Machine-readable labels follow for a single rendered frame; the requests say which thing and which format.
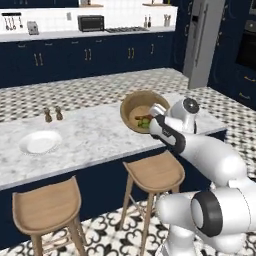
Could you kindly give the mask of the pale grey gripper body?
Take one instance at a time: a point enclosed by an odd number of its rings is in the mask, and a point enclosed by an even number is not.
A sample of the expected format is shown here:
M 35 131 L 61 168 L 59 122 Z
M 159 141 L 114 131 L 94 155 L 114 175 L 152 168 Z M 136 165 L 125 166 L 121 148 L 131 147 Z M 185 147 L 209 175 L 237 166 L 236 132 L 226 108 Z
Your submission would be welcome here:
M 149 109 L 149 114 L 153 117 L 157 115 L 167 115 L 167 109 L 158 103 L 154 103 L 153 106 Z

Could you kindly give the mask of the wooden bowl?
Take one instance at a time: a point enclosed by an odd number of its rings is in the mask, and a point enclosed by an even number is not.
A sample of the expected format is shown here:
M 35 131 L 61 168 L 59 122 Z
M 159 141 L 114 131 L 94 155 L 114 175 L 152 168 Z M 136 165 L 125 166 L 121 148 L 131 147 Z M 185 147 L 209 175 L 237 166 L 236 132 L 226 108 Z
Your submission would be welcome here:
M 134 132 L 148 134 L 148 128 L 138 126 L 137 117 L 147 116 L 154 103 L 162 105 L 165 109 L 170 107 L 164 97 L 150 90 L 135 91 L 127 95 L 120 107 L 120 115 L 125 125 Z

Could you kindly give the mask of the grey fridge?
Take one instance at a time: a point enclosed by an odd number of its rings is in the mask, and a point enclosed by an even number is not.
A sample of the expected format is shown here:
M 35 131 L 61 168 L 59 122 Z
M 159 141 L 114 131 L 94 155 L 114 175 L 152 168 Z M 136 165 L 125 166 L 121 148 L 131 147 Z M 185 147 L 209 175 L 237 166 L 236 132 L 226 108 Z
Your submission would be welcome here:
M 200 6 L 204 3 L 208 4 L 208 12 L 203 31 L 198 65 L 195 66 L 196 47 L 198 44 L 197 41 L 200 27 L 200 13 L 202 12 Z M 207 86 L 224 4 L 225 0 L 193 1 L 183 67 L 183 74 L 189 79 L 189 89 Z

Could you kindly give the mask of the wooden bar stool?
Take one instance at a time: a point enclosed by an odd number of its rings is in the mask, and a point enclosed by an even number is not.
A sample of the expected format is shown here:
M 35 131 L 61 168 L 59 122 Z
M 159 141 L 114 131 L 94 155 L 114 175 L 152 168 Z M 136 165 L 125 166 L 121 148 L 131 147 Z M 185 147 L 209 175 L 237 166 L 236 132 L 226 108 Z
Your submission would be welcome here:
M 87 256 L 85 235 L 79 220 L 81 194 L 76 177 L 28 192 L 12 194 L 16 227 L 29 235 L 34 255 L 43 256 L 42 236 L 67 227 L 80 256 Z
M 119 229 L 123 227 L 128 203 L 132 201 L 133 205 L 144 218 L 140 249 L 140 256 L 143 256 L 151 212 L 153 211 L 154 196 L 159 197 L 161 193 L 169 191 L 178 193 L 179 187 L 185 179 L 185 171 L 180 162 L 168 150 L 138 161 L 124 162 L 123 165 L 128 172 L 128 177 Z M 133 184 L 136 184 L 141 190 L 148 193 L 146 212 L 143 212 L 131 196 Z

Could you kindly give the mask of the black hob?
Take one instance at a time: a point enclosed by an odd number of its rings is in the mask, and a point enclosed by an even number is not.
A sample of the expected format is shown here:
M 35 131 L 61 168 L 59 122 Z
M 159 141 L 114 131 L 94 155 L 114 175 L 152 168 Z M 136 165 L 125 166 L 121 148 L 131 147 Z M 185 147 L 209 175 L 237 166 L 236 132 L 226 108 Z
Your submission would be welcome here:
M 148 31 L 147 28 L 144 27 L 117 27 L 117 28 L 107 28 L 105 29 L 108 33 L 126 33 L 126 32 L 141 32 Z

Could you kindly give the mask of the navy kitchen island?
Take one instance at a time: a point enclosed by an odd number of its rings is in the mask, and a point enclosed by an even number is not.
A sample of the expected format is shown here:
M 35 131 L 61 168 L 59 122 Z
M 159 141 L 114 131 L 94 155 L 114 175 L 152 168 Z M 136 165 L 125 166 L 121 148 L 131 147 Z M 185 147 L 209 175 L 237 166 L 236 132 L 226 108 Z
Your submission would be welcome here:
M 154 140 L 123 123 L 120 102 L 128 94 L 151 90 L 174 103 L 192 97 L 213 112 L 225 97 L 210 87 L 189 90 L 188 79 L 174 69 L 102 75 L 0 89 L 0 249 L 28 239 L 12 219 L 12 193 L 27 191 L 76 176 L 82 195 L 81 218 L 96 217 L 122 205 L 127 171 L 123 162 L 151 156 Z M 55 107 L 63 120 L 57 120 Z M 52 122 L 45 121 L 44 108 Z M 42 157 L 28 156 L 10 144 L 32 127 L 57 127 L 62 149 Z

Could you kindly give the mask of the navy tall cupboard unit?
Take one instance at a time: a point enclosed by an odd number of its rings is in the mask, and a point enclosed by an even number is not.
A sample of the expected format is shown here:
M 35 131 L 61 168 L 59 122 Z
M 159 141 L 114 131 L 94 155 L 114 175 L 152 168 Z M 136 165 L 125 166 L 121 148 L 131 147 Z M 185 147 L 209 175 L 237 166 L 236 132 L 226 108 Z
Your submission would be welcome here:
M 208 86 L 256 110 L 256 71 L 236 62 L 246 21 L 256 21 L 253 1 L 225 1 Z

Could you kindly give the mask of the navy base cupboard run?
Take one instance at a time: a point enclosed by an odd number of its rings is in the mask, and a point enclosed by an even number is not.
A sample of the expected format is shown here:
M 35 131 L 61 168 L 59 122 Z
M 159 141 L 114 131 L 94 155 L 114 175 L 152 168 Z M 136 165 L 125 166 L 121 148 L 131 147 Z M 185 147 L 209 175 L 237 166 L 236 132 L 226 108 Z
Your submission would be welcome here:
M 0 88 L 167 67 L 173 33 L 0 42 Z

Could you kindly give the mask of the black built-in oven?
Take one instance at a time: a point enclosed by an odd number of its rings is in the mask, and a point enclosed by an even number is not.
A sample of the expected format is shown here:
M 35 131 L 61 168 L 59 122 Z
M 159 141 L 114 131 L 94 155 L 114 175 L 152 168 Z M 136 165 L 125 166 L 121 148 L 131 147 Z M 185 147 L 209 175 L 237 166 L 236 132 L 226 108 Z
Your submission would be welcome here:
M 247 20 L 236 62 L 256 71 L 256 21 Z

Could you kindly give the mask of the black toaster oven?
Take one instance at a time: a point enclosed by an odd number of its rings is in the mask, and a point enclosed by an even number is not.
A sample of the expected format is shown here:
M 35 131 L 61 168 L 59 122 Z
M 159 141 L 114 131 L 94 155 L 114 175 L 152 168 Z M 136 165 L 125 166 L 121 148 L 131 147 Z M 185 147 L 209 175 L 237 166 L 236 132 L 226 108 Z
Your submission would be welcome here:
M 79 15 L 78 29 L 81 32 L 103 31 L 104 17 L 102 15 Z

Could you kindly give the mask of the white plate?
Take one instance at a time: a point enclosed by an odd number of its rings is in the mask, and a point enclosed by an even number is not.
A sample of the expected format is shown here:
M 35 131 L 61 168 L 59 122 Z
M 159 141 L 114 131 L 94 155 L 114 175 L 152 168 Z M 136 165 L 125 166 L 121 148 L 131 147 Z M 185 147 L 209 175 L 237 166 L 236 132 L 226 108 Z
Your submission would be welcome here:
M 37 131 L 26 135 L 19 143 L 20 150 L 29 155 L 43 155 L 55 150 L 62 142 L 56 131 Z

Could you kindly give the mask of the silver toaster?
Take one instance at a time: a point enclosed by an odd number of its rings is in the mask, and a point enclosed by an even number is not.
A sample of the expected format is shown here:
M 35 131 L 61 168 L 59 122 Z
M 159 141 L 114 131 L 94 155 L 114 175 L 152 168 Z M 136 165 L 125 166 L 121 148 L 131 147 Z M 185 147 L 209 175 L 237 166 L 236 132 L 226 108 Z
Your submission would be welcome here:
M 38 35 L 39 34 L 38 25 L 35 21 L 28 21 L 27 29 L 28 29 L 28 33 L 30 35 Z

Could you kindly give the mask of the wooden wall shelf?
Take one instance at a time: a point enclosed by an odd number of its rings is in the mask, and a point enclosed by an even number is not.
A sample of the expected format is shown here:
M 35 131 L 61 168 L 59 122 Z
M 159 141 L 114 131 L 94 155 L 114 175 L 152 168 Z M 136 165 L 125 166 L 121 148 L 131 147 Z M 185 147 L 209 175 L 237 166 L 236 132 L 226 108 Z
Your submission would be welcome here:
M 169 0 L 166 3 L 157 3 L 154 0 L 152 0 L 150 3 L 142 3 L 142 5 L 146 7 L 167 7 L 171 6 L 171 3 Z
M 92 0 L 79 0 L 79 7 L 81 8 L 101 8 L 104 5 L 101 4 L 93 4 Z

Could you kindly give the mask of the navy wall cupboard run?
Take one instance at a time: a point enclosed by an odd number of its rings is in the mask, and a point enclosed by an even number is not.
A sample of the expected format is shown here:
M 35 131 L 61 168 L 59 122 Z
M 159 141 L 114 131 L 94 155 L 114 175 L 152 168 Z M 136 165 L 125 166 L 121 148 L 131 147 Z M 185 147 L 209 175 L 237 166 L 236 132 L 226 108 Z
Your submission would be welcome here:
M 0 9 L 18 8 L 73 8 L 79 0 L 0 0 Z

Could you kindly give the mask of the rail with hanging tools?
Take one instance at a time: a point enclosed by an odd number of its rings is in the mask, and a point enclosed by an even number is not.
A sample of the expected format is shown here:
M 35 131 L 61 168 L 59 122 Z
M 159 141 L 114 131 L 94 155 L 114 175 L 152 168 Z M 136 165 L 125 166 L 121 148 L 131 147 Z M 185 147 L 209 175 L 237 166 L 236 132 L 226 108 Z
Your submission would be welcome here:
M 4 20 L 7 31 L 15 31 L 17 28 L 23 28 L 22 14 L 20 12 L 2 12 L 1 17 Z

